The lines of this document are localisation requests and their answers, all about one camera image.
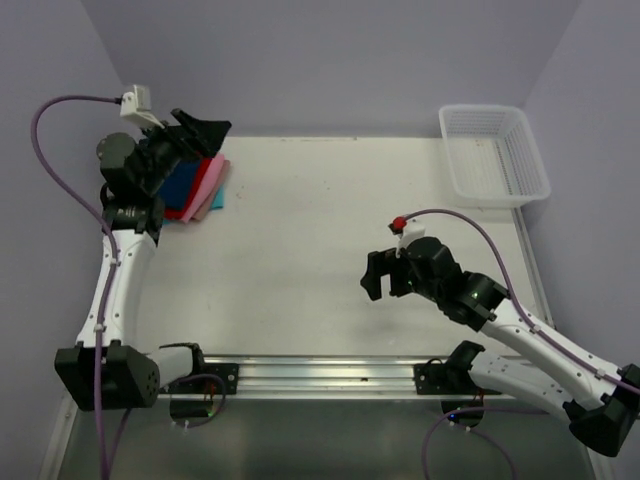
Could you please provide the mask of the dark blue t shirt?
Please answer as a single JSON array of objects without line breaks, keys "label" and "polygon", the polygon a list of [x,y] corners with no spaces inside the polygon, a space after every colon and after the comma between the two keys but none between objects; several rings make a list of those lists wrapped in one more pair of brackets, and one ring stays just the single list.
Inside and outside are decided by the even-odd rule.
[{"label": "dark blue t shirt", "polygon": [[158,192],[166,208],[180,211],[187,206],[202,167],[202,161],[181,162],[175,167]]}]

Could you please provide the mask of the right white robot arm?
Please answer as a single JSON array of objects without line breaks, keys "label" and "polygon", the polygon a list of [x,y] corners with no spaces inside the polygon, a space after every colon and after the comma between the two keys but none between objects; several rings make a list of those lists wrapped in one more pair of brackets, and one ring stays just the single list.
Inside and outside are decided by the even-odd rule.
[{"label": "right white robot arm", "polygon": [[619,367],[580,348],[528,312],[490,277],[463,270],[434,237],[402,248],[374,251],[360,281],[373,301],[416,294],[432,301],[449,320],[501,342],[526,359],[509,361],[464,341],[443,363],[419,364],[414,372],[455,393],[494,391],[518,398],[566,423],[591,450],[619,454],[639,415],[639,368]]}]

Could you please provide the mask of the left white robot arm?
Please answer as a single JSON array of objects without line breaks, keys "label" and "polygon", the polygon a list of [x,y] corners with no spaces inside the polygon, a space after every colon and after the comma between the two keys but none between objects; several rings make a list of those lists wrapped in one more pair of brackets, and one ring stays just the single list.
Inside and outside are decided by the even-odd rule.
[{"label": "left white robot arm", "polygon": [[160,188],[179,164],[213,158],[232,127],[181,109],[171,114],[175,124],[149,121],[140,140],[117,132],[96,148],[105,180],[101,270],[74,346],[58,350],[54,359],[56,373],[85,412],[148,408],[168,385],[193,393],[207,383],[198,344],[174,342],[144,353],[136,341],[142,286],[163,227]]}]

